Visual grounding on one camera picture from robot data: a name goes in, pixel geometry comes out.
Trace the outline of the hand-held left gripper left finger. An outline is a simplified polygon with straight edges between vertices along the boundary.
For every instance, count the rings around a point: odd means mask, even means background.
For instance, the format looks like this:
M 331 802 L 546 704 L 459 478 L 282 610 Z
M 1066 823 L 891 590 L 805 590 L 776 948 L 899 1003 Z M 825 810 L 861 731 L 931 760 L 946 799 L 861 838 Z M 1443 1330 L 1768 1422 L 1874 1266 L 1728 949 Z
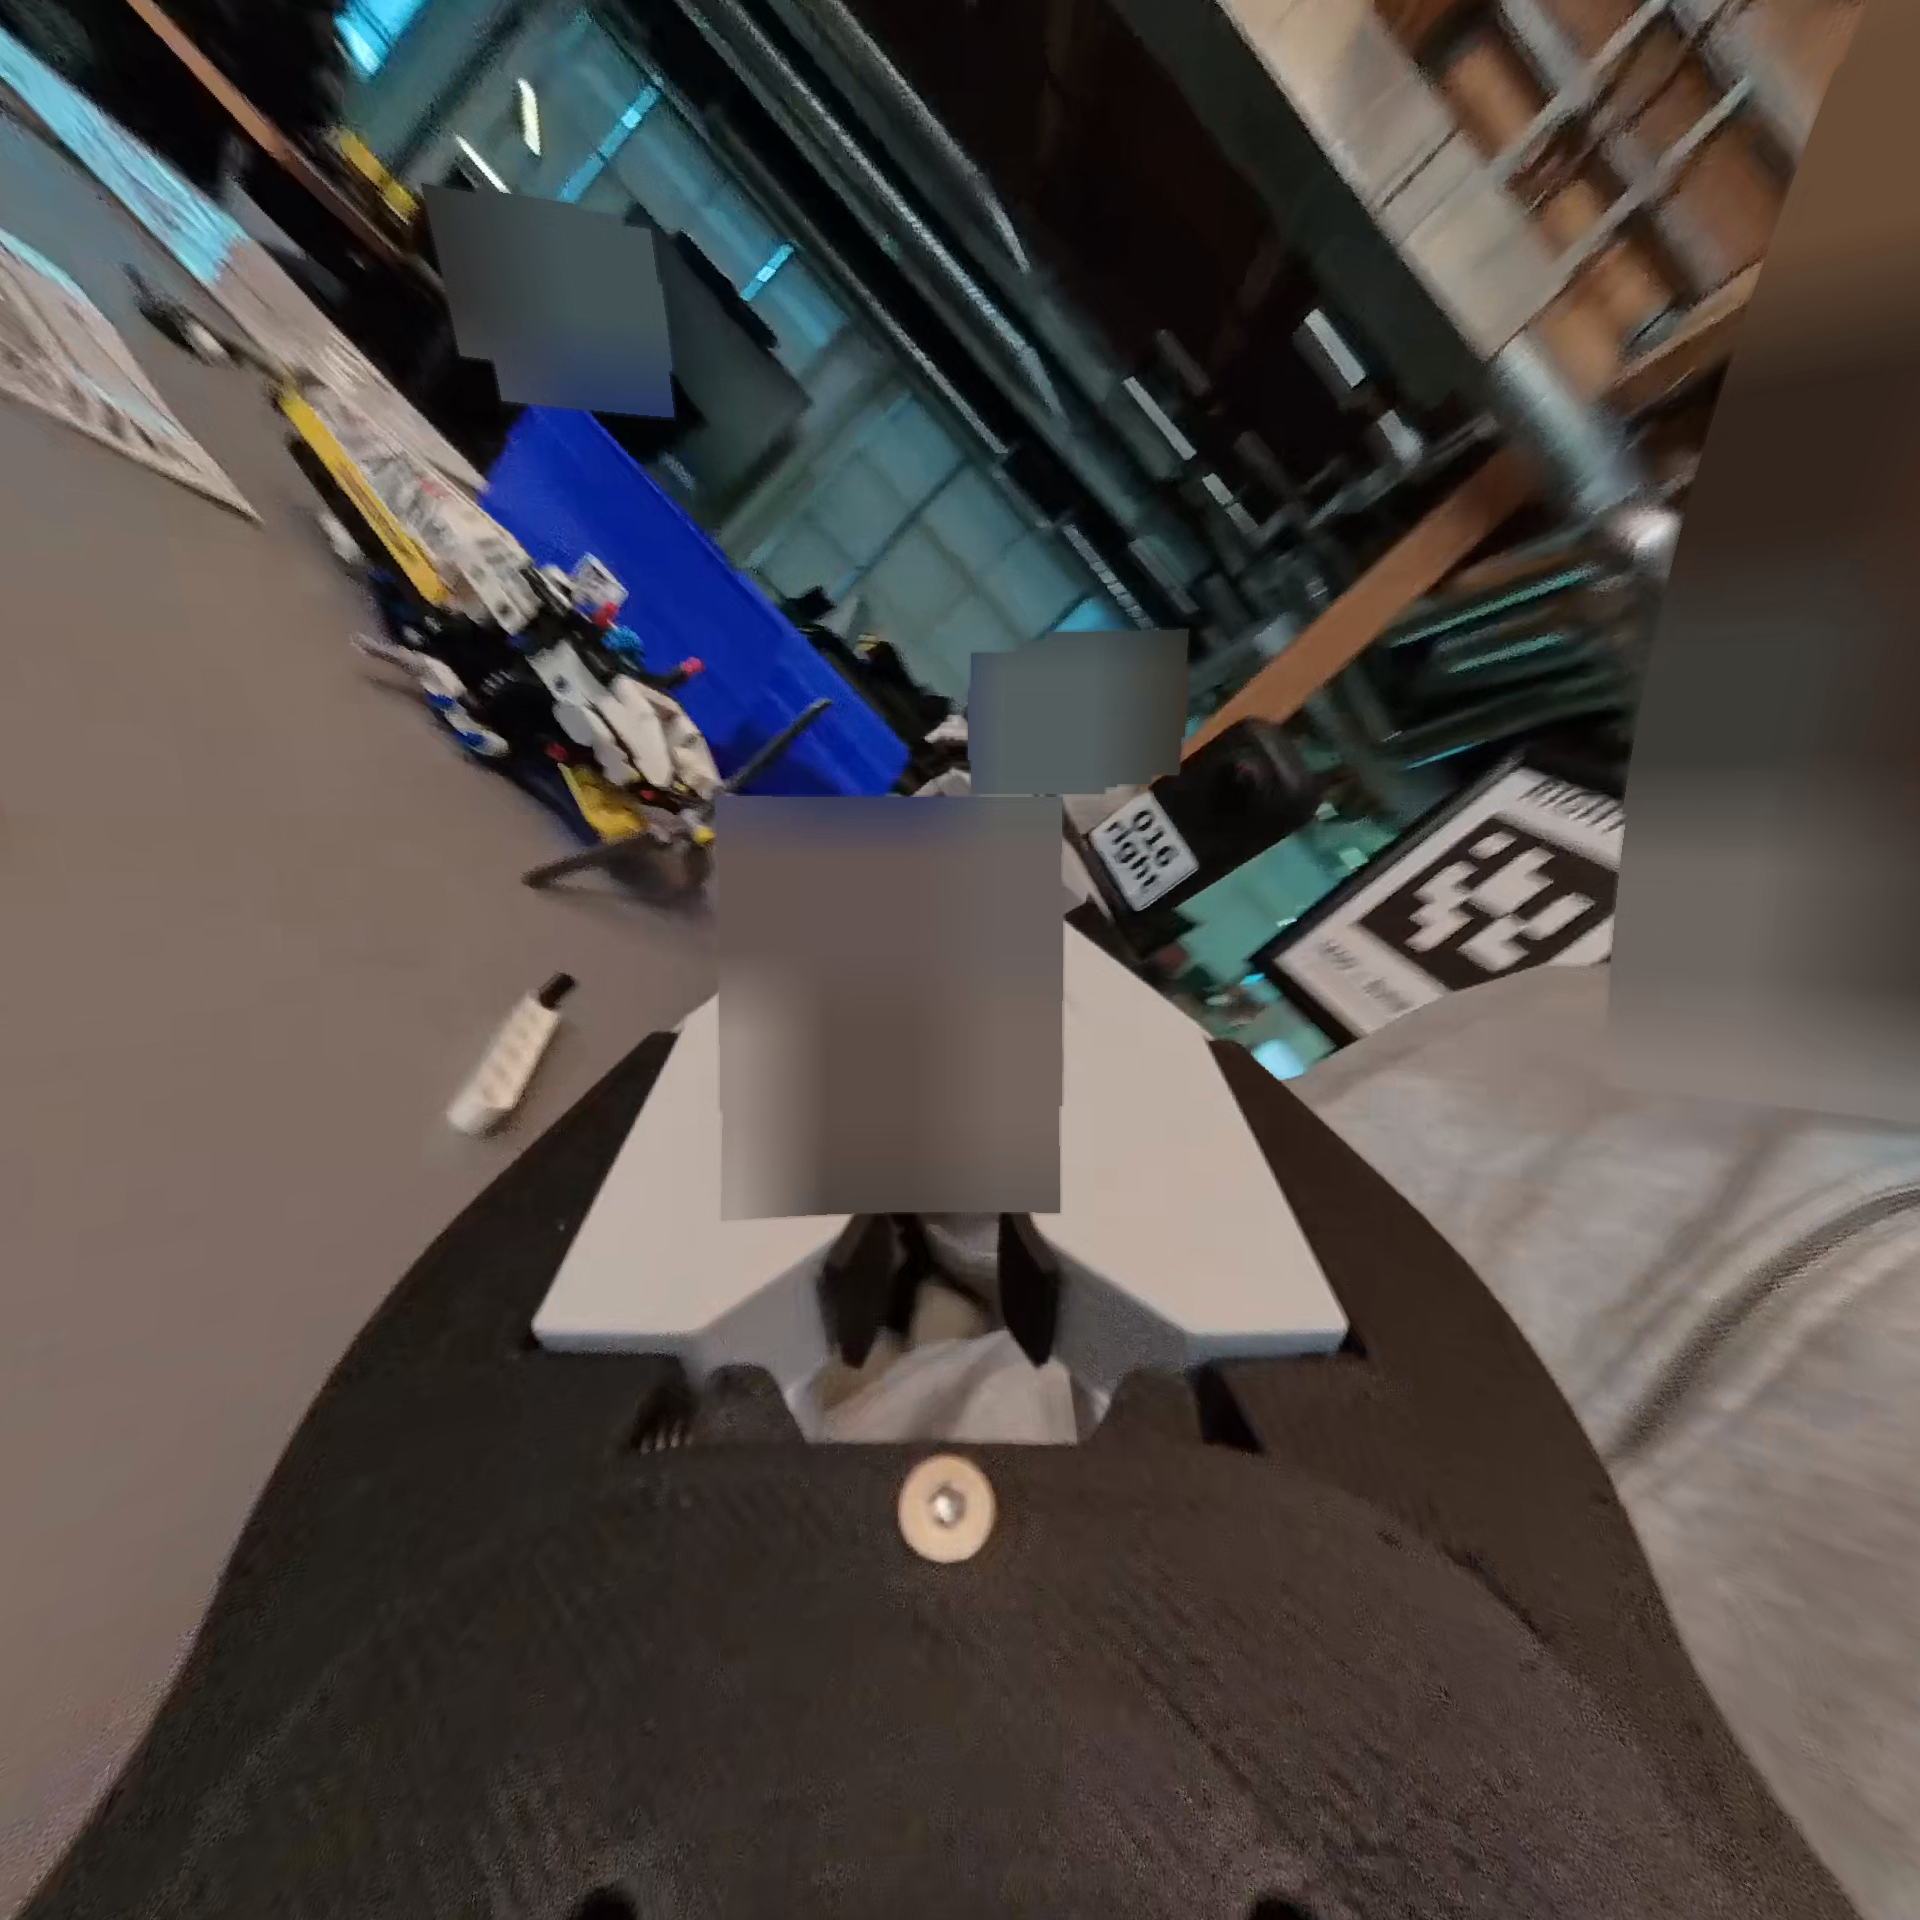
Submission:
M 840 1228 L 846 1219 L 727 1219 L 717 1003 L 696 1003 L 533 1310 L 533 1347 L 811 1385 L 835 1361 L 820 1273 Z

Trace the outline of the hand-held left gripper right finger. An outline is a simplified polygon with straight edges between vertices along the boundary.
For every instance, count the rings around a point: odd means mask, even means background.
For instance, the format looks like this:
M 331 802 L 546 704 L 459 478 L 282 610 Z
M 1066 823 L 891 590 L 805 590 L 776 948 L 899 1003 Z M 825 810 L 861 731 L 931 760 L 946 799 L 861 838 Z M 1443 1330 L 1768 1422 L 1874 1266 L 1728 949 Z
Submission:
M 1005 1320 L 1080 1385 L 1322 1361 L 1322 1278 L 1205 1021 L 1066 922 L 1062 1208 L 1005 1219 Z

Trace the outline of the white lego beam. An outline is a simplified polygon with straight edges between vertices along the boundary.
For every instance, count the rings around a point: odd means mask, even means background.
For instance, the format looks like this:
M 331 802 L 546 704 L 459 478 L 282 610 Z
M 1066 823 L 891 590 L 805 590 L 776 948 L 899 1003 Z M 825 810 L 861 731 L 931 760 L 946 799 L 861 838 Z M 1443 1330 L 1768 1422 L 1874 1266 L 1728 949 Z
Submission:
M 516 996 L 503 1009 L 503 1021 L 492 1028 L 483 1061 L 471 1063 L 471 1084 L 451 1098 L 451 1133 L 459 1140 L 492 1140 L 516 1118 L 552 1028 L 563 1028 L 563 1003 L 573 996 L 573 974 L 546 974 L 533 996 Z

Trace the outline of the lego helicopter model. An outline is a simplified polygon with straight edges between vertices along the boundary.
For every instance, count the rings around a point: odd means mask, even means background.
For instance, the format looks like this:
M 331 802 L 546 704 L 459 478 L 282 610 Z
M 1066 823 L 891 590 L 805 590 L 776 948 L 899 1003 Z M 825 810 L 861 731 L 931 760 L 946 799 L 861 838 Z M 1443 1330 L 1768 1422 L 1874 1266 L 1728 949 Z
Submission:
M 516 566 L 533 616 L 503 622 L 459 595 L 424 595 L 409 566 L 364 566 L 384 629 L 359 651 L 398 666 L 464 760 L 533 799 L 569 856 L 516 889 L 614 878 L 637 903 L 689 903 L 711 878 L 717 802 L 754 786 L 835 711 L 811 695 L 732 773 L 680 711 L 704 661 L 644 666 L 620 643 L 620 610 L 588 610 L 563 566 Z

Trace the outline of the small dark lego part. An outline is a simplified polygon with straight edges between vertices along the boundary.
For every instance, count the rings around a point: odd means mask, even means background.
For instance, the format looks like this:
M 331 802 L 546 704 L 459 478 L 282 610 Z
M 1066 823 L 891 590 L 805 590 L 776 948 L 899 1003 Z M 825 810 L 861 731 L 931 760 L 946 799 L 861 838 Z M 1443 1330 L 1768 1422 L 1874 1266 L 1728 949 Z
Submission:
M 190 308 L 176 308 L 171 292 L 154 292 L 145 271 L 127 271 L 127 301 L 132 312 L 188 356 L 200 362 L 244 362 L 244 345 L 227 345 Z

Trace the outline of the fiducial marker sign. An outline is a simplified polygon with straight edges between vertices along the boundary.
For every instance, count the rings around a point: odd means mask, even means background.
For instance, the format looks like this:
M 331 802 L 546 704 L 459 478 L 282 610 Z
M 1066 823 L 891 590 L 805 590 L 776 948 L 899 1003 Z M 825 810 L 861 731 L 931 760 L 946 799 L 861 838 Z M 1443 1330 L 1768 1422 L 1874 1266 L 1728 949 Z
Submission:
M 1621 799 L 1550 760 L 1501 760 L 1277 922 L 1250 970 L 1331 1046 L 1360 1046 L 1480 980 L 1603 970 L 1612 889 Z

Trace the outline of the grey zip hoodie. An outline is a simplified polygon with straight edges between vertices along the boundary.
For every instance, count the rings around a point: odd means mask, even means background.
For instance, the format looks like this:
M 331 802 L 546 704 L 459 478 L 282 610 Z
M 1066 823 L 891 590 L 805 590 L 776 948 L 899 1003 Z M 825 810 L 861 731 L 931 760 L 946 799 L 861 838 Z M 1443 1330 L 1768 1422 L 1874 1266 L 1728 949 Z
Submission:
M 1854 1912 L 1920 1912 L 1920 1140 L 1621 1084 L 1605 970 L 1340 1046 L 1297 1098 L 1492 1284 Z

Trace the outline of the large blue plastic bin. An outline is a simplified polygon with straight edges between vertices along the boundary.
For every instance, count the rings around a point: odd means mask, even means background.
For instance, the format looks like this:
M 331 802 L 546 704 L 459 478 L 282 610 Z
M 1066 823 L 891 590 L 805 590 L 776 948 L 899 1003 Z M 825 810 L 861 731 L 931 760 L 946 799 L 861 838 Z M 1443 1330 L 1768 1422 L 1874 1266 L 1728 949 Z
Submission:
M 704 661 L 680 711 L 727 773 L 825 695 L 835 711 L 754 786 L 899 786 L 905 736 L 588 413 L 527 404 L 492 465 L 483 513 L 533 559 L 573 566 L 598 552 L 627 580 L 620 616 L 644 666 Z

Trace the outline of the yellow edged printed booklet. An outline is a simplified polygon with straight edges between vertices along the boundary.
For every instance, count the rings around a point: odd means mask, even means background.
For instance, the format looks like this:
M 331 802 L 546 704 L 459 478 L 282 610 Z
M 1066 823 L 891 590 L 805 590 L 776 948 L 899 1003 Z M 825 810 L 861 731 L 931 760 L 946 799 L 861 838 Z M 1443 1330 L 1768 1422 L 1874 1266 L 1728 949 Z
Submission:
M 424 610 L 527 629 L 544 610 L 527 545 L 394 426 L 321 383 L 280 383 L 291 441 L 331 471 L 341 526 L 394 559 Z

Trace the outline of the open instruction booklet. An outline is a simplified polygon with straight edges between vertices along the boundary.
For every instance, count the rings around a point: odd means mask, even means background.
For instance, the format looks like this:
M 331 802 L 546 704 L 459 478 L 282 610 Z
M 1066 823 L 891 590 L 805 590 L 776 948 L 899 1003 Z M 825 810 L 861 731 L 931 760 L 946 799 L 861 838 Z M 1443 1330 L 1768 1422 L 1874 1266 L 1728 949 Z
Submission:
M 85 301 L 85 283 L 35 256 L 21 236 L 0 236 L 0 391 L 132 471 L 171 478 L 176 492 L 253 518 L 236 478 L 162 404 L 116 319 Z

